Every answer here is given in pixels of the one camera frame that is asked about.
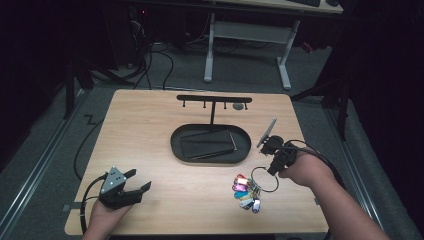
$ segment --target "white desk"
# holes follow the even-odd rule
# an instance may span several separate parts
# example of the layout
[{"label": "white desk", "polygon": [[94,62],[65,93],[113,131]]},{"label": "white desk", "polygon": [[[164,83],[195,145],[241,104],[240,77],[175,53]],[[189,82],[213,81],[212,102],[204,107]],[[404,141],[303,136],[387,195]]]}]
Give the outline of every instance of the white desk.
[{"label": "white desk", "polygon": [[[272,8],[284,8],[297,11],[311,11],[311,12],[320,12],[320,13],[337,13],[340,14],[343,12],[343,9],[340,7],[332,7],[325,0],[321,0],[320,7],[311,7],[303,4],[293,3],[286,0],[217,0],[215,2],[220,3],[236,3],[236,4],[248,4],[262,7],[272,7]],[[232,38],[232,39],[242,39],[249,41],[261,41],[261,42],[270,42],[270,43],[279,43],[284,44],[284,51],[281,57],[277,58],[277,66],[280,71],[281,81],[283,83],[283,88],[285,90],[291,89],[291,84],[289,76],[286,69],[286,61],[289,56],[290,49],[293,45],[293,41],[296,37],[296,33],[299,27],[300,21],[294,21],[292,27],[280,28],[264,25],[253,25],[253,24],[244,24],[236,22],[227,22],[227,21],[215,21],[215,14],[211,16],[210,22],[210,31],[209,31],[209,48],[208,54],[206,57],[206,66],[205,66],[205,82],[212,81],[213,75],[213,45],[214,38]]]}]

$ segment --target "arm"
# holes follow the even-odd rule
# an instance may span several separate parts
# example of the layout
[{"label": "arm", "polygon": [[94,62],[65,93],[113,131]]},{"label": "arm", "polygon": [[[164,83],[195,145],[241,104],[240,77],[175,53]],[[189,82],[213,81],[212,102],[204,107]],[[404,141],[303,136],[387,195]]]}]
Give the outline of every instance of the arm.
[{"label": "arm", "polygon": [[389,239],[317,157],[298,151],[295,164],[279,176],[312,190],[335,239]]},{"label": "arm", "polygon": [[83,240],[104,240],[115,229],[132,205],[116,210],[105,207],[98,200],[94,203],[87,231]]}]

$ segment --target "keychain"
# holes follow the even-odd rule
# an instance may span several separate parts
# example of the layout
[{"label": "keychain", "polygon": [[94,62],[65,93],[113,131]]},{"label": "keychain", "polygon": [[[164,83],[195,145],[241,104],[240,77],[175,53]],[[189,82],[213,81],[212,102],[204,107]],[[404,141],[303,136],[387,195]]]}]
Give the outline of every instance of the keychain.
[{"label": "keychain", "polygon": [[258,168],[266,170],[265,167],[256,167],[252,170],[250,178],[246,178],[243,174],[238,174],[234,179],[232,187],[233,191],[235,191],[234,198],[240,200],[240,207],[245,210],[252,208],[252,212],[254,213],[258,213],[261,208],[261,191],[268,193],[275,192],[279,186],[278,178],[275,176],[275,179],[277,180],[277,187],[270,191],[263,190],[253,179],[253,172]]}]

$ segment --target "human hand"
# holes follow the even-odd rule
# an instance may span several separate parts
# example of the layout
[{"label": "human hand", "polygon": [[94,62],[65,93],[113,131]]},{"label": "human hand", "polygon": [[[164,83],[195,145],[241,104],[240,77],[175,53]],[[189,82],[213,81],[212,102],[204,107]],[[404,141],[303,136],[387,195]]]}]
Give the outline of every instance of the human hand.
[{"label": "human hand", "polygon": [[296,184],[309,188],[325,180],[335,181],[334,175],[327,165],[318,157],[301,150],[297,151],[296,162],[280,171],[278,176],[280,178],[290,178]]},{"label": "human hand", "polygon": [[94,203],[90,223],[82,239],[105,239],[133,205],[110,209],[99,200]]}]

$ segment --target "desk leg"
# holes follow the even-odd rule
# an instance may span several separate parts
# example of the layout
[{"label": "desk leg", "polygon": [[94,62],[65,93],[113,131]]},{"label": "desk leg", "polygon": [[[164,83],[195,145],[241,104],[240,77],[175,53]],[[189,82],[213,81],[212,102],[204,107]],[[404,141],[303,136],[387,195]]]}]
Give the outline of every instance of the desk leg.
[{"label": "desk leg", "polygon": [[215,34],[215,14],[211,14],[211,24],[209,29],[209,48],[208,55],[206,56],[205,66],[205,82],[212,82],[212,71],[213,71],[213,39]]},{"label": "desk leg", "polygon": [[296,37],[296,33],[297,33],[297,29],[299,28],[299,24],[300,24],[299,20],[296,20],[294,22],[293,27],[290,31],[289,39],[288,39],[287,44],[286,44],[286,49],[284,51],[284,55],[282,57],[277,58],[278,69],[280,70],[280,77],[281,77],[281,81],[283,82],[284,90],[290,90],[291,89],[290,79],[289,79],[289,76],[287,74],[287,69],[286,69],[286,61],[287,61],[287,57],[289,56],[290,49],[293,45],[294,38]]}]

